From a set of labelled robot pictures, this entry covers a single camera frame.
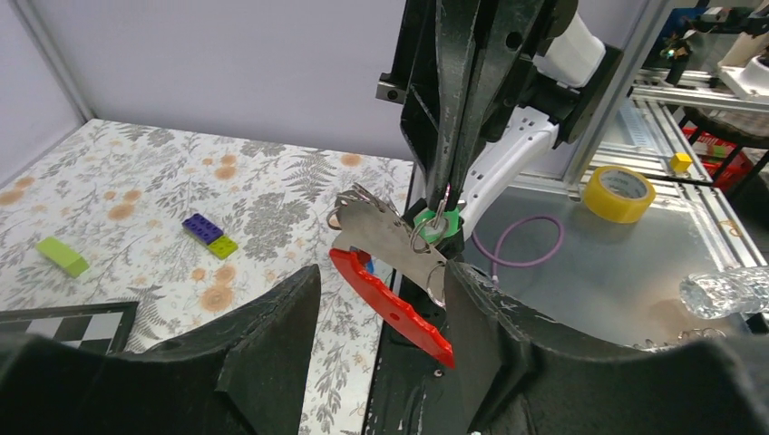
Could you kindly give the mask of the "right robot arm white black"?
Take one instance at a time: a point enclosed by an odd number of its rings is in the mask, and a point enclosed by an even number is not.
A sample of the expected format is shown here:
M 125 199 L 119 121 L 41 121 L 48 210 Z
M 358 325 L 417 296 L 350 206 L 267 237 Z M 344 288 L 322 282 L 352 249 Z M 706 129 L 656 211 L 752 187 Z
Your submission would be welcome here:
M 376 95 L 425 181 L 430 244 L 469 236 L 526 166 L 588 127 L 622 58 L 574 1 L 409 1 Z

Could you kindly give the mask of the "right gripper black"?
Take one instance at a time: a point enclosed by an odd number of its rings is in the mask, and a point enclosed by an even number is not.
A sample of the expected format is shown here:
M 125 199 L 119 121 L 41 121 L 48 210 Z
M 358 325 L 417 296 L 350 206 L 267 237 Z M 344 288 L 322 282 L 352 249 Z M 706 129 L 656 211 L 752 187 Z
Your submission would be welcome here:
M 574 1 L 409 1 L 377 96 L 429 175 L 429 206 L 453 208 L 472 162 L 501 139 L 516 107 L 545 113 L 556 142 L 577 137 L 577 89 L 537 71 L 577 13 Z

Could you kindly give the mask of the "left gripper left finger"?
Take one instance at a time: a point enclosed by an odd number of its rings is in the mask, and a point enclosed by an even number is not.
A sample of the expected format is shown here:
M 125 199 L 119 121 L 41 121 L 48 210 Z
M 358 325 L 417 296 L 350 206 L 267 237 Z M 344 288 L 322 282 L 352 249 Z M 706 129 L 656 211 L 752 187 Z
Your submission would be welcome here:
M 318 266 L 144 353 L 1 337 L 4 434 L 296 434 L 321 296 Z

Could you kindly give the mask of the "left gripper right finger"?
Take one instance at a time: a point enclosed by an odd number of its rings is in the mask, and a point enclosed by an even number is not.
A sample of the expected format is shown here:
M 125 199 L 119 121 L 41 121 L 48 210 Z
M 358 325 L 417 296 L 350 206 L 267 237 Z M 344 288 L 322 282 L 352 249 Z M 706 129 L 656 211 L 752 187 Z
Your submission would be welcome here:
M 444 294 L 468 431 L 768 431 L 766 336 L 642 351 L 559 323 L 453 261 L 445 268 Z

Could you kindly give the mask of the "green key tag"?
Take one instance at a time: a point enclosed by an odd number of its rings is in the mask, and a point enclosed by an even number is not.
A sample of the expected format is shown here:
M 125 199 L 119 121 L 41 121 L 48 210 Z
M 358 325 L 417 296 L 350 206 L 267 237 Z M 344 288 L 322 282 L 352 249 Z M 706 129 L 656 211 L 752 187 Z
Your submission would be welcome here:
M 439 217 L 434 211 L 425 208 L 414 218 L 414 228 L 419 236 L 430 244 L 436 244 L 455 235 L 461 228 L 460 213 L 465 202 L 460 200 L 457 208 L 444 211 Z

